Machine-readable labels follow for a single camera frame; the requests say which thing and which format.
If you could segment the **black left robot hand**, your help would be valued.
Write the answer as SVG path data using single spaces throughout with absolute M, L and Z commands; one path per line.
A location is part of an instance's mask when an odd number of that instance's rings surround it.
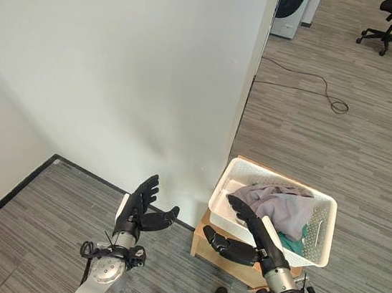
M 113 236 L 125 232 L 137 242 L 142 231 L 161 231 L 171 226 L 177 219 L 180 208 L 175 206 L 167 212 L 148 213 L 149 205 L 156 201 L 159 192 L 159 175 L 144 180 L 129 195 L 122 211 L 115 218 Z

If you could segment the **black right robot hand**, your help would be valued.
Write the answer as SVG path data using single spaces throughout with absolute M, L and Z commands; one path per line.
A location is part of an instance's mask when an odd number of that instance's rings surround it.
M 236 211 L 236 216 L 244 221 L 252 234 L 256 246 L 250 246 L 237 240 L 225 238 L 218 234 L 211 226 L 204 226 L 204 235 L 212 249 L 222 257 L 232 262 L 246 266 L 259 263 L 262 274 L 278 268 L 290 269 L 283 252 L 277 248 L 261 218 L 240 198 L 228 195 L 231 207 Z

